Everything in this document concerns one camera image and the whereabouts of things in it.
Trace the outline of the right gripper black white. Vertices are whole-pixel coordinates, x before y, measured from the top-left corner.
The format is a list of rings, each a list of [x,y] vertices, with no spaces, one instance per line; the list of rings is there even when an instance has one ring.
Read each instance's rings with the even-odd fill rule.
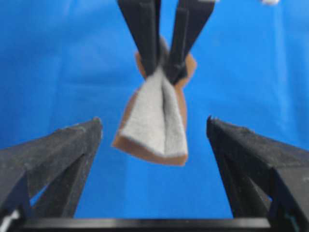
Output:
[[[280,0],[260,0],[260,1],[266,5],[276,5],[280,2]]]

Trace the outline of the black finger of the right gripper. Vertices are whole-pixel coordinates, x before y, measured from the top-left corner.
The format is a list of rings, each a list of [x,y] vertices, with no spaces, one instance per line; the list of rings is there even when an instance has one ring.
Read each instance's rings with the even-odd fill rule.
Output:
[[[166,76],[171,84],[177,84],[187,75],[186,56],[207,23],[214,6],[214,0],[178,1],[172,44],[166,61]]]
[[[160,57],[160,0],[118,0],[117,4],[127,23],[140,54],[145,73],[151,75]]]

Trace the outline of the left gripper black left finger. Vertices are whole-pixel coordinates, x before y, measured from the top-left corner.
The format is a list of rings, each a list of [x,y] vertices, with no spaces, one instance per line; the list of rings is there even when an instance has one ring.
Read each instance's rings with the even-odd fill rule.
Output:
[[[96,117],[1,150],[1,231],[32,217],[74,216],[102,129]]]

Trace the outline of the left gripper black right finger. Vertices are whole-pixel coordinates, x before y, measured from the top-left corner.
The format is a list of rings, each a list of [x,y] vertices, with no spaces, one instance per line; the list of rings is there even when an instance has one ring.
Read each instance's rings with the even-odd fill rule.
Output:
[[[206,136],[234,218],[272,232],[309,229],[309,152],[209,117]]]

